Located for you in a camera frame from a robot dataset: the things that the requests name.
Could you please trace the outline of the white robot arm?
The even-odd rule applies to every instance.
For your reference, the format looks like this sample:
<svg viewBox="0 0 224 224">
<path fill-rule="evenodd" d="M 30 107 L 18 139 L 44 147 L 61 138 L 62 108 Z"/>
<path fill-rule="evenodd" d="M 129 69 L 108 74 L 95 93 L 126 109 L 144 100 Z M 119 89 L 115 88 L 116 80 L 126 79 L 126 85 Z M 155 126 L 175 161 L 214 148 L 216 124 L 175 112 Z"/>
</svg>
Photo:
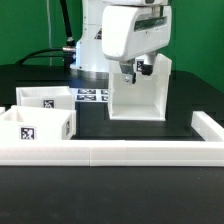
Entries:
<svg viewBox="0 0 224 224">
<path fill-rule="evenodd" d="M 106 79 L 114 61 L 132 75 L 141 57 L 140 72 L 151 75 L 155 52 L 168 45 L 172 8 L 168 0 L 82 0 L 81 38 L 76 44 L 74 74 Z"/>
</svg>

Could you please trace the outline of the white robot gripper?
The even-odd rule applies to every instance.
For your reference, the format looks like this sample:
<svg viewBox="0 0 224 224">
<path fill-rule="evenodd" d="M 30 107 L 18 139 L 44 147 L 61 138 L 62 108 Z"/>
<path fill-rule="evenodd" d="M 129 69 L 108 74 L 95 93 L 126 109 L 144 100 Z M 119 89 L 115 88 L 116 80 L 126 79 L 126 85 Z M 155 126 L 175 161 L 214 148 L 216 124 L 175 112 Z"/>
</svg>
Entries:
<svg viewBox="0 0 224 224">
<path fill-rule="evenodd" d="M 150 76 L 156 51 L 169 44 L 172 7 L 169 4 L 107 4 L 102 14 L 102 52 L 119 63 L 124 81 L 136 82 L 133 64 L 143 57 L 142 74 Z"/>
</svg>

